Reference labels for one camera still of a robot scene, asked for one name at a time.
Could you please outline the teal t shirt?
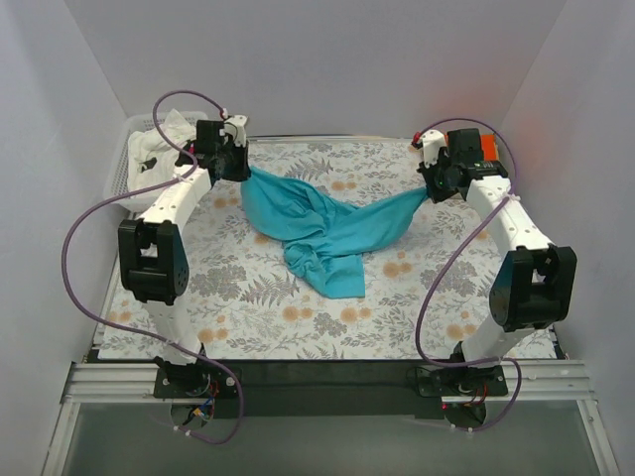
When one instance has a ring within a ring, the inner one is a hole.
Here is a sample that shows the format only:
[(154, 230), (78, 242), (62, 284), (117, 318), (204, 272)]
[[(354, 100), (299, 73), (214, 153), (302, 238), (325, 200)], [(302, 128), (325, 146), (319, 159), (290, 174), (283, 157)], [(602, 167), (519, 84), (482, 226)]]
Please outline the teal t shirt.
[(252, 227), (282, 243), (289, 271), (321, 296), (340, 299), (365, 296), (363, 255), (401, 239), (428, 194), (420, 187), (356, 206), (254, 168), (241, 197)]

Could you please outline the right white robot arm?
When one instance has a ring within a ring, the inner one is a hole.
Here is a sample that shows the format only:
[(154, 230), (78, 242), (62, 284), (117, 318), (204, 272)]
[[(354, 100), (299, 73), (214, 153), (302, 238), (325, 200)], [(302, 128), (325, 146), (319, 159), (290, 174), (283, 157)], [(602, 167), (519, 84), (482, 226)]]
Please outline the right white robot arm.
[(447, 396), (503, 396), (503, 358), (526, 337), (567, 317), (576, 254), (540, 231), (504, 166), (485, 160), (480, 146), (437, 140), (423, 145), (421, 156), (418, 171), (433, 202), (460, 195), (477, 212), (479, 228), (490, 234), (502, 257), (489, 291), (488, 316), (448, 359), (426, 361), (426, 379)]

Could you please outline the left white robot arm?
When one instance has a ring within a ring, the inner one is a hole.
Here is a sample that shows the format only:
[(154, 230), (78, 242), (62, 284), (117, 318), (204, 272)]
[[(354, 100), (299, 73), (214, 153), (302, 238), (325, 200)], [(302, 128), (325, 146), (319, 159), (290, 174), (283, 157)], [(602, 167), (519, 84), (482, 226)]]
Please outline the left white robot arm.
[(190, 266), (182, 231), (217, 181), (249, 179), (247, 121), (244, 115), (197, 121), (194, 138), (177, 148), (176, 183), (138, 218), (124, 220), (118, 228), (122, 286), (167, 340), (154, 359), (159, 369), (158, 397), (234, 399), (238, 395), (234, 377), (200, 359), (201, 342), (183, 298)]

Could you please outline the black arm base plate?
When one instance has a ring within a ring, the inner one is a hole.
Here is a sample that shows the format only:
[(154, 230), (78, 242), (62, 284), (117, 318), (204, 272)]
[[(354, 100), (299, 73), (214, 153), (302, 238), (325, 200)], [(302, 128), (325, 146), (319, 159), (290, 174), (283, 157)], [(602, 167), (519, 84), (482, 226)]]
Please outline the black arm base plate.
[(441, 419), (445, 398), (482, 408), (505, 397), (501, 367), (439, 368), (419, 360), (155, 361), (158, 400), (205, 401), (217, 418), (406, 416)]

